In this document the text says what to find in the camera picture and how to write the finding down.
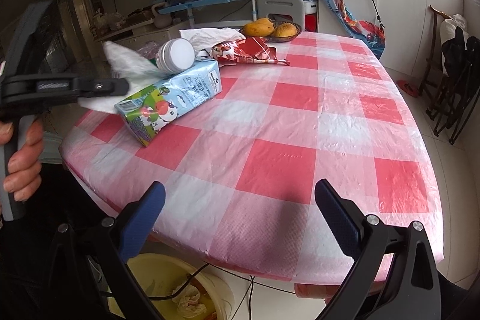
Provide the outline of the person's left hand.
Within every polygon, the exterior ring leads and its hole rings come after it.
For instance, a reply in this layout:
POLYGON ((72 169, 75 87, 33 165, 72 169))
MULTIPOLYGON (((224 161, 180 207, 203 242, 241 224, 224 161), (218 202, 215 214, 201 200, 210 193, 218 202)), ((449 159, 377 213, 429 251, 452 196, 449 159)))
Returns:
POLYGON ((28 128, 24 145, 7 163, 8 175, 3 180, 4 190, 17 202, 25 202, 41 185, 43 149, 43 126, 41 119, 36 118, 28 128))

